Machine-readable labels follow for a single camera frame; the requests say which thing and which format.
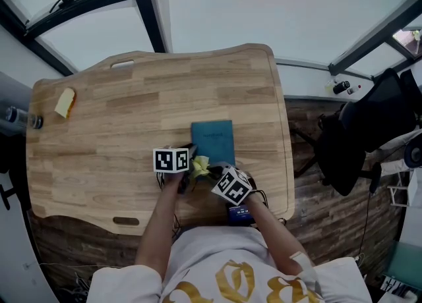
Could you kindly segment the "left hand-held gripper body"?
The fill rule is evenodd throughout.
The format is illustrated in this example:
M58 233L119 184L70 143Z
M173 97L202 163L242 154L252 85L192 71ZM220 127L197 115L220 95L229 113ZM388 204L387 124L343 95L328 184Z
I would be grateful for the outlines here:
M153 150L153 171L161 189L165 184L165 175L183 173L178 188L178 193L183 194L188 188L191 172L189 150L171 147L155 148Z

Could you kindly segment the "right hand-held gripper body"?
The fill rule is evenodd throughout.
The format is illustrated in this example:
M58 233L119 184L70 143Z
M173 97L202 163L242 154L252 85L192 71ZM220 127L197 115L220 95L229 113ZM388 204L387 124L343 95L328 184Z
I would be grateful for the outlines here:
M223 169L221 178L211 189L211 193L235 206L239 206L252 191L247 175L233 166Z

